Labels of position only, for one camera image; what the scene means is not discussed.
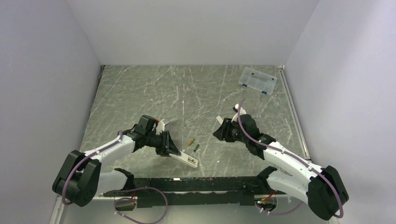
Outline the white remote control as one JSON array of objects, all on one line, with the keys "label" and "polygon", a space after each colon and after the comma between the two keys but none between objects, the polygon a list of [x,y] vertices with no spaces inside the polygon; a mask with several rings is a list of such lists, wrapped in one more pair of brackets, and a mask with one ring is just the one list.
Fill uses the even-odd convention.
[{"label": "white remote control", "polygon": [[184,152],[180,152],[180,154],[170,154],[170,157],[189,165],[192,168],[198,168],[199,166],[199,160],[193,158],[192,156],[189,156],[188,154]]}]

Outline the white battery compartment cover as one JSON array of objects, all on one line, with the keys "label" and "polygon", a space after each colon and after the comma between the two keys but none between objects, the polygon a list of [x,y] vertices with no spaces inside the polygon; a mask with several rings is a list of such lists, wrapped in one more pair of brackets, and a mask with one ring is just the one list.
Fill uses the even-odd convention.
[{"label": "white battery compartment cover", "polygon": [[222,119],[220,116],[217,116],[217,117],[216,117],[216,120],[217,120],[220,124],[223,123],[223,119]]}]

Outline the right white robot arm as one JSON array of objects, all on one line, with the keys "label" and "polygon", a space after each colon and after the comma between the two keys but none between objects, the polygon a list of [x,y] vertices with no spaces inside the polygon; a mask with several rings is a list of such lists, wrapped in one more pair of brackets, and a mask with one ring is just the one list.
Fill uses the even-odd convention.
[{"label": "right white robot arm", "polygon": [[275,190],[291,195],[326,221],[343,215],[342,206],[349,196],[336,168],[323,168],[286,149],[273,137],[261,133],[249,114],[216,119],[220,127],[213,133],[215,138],[241,142],[252,155],[276,165],[258,175],[260,192],[268,194]]}]

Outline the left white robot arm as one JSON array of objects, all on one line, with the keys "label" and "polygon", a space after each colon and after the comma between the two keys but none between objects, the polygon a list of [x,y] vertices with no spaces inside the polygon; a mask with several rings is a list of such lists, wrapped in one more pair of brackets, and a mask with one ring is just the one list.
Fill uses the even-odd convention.
[{"label": "left white robot arm", "polygon": [[134,190],[134,175],[121,168],[103,173],[103,166],[132,154],[143,147],[152,147],[159,156],[181,156],[169,131],[167,120],[142,115],[131,129],[119,131],[117,137],[93,150],[71,151],[65,158],[52,185],[64,205],[86,206],[97,194],[118,191],[122,196]]}]

